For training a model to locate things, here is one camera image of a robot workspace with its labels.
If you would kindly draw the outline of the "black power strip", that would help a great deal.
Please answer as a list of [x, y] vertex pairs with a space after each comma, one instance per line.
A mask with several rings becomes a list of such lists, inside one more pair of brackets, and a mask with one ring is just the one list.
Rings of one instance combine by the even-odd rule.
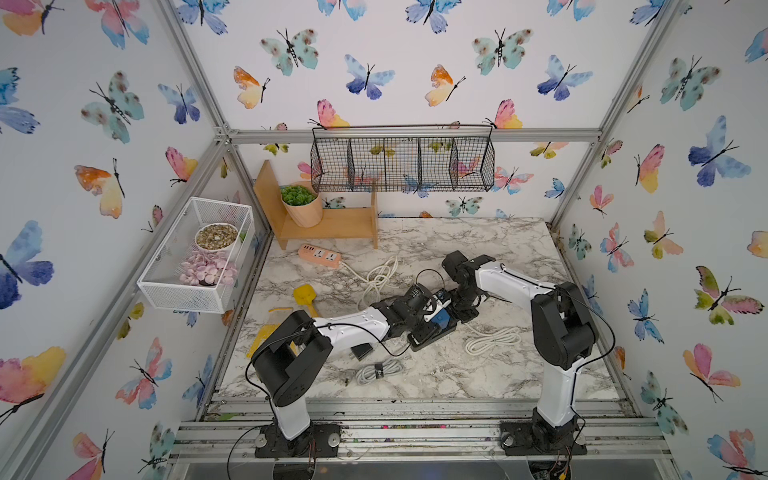
[[419, 351], [454, 332], [458, 324], [455, 319], [450, 319], [445, 327], [432, 321], [422, 322], [408, 333], [408, 343], [413, 351]]

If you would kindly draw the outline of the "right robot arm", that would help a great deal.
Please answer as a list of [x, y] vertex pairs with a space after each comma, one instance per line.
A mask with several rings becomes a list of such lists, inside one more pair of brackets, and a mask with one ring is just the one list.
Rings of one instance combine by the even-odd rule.
[[442, 268], [457, 284], [448, 311], [460, 322], [476, 318], [487, 297], [527, 309], [535, 348], [545, 361], [536, 413], [553, 428], [574, 420], [578, 369], [587, 363], [599, 337], [579, 288], [571, 282], [536, 280], [488, 255], [469, 259], [454, 251], [445, 257]]

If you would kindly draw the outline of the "black plug adapter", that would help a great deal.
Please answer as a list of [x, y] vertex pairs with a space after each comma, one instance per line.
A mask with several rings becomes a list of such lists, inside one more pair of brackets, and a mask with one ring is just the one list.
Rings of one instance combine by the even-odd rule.
[[353, 346], [350, 350], [358, 361], [362, 361], [373, 352], [373, 346], [369, 343], [364, 343]]

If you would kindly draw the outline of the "blue plug adapter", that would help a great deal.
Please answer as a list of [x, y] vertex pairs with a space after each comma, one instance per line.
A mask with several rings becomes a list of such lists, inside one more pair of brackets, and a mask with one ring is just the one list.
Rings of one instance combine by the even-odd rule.
[[450, 313], [451, 300], [443, 302], [441, 300], [436, 301], [436, 306], [431, 314], [429, 321], [436, 325], [440, 330], [445, 330], [449, 327], [452, 320]]

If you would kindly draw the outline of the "pink power strip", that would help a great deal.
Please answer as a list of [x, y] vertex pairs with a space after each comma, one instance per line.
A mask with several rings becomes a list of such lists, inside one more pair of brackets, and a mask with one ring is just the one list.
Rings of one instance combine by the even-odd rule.
[[304, 261], [332, 269], [338, 269], [342, 263], [340, 253], [307, 243], [298, 248], [298, 255]]

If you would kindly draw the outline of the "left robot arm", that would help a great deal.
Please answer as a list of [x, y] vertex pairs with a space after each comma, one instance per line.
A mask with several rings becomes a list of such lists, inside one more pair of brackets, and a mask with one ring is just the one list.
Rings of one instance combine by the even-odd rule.
[[332, 354], [384, 346], [404, 333], [414, 349], [448, 325], [450, 303], [447, 290], [415, 283], [401, 296], [349, 315], [321, 318], [297, 310], [252, 354], [246, 380], [251, 374], [258, 379], [254, 385], [265, 393], [282, 438], [297, 440], [311, 429], [305, 395]]

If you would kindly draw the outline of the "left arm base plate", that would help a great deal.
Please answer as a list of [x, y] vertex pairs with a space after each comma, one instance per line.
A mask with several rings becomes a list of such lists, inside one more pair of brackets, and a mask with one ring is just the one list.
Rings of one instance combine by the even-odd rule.
[[341, 443], [341, 426], [313, 423], [293, 440], [288, 440], [272, 423], [260, 428], [255, 441], [256, 458], [336, 458]]

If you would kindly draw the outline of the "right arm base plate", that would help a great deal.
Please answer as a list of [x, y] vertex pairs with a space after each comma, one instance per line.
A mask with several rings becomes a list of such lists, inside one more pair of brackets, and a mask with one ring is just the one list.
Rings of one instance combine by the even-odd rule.
[[505, 422], [500, 425], [500, 447], [507, 456], [587, 454], [576, 441], [576, 420], [552, 427], [546, 421]]

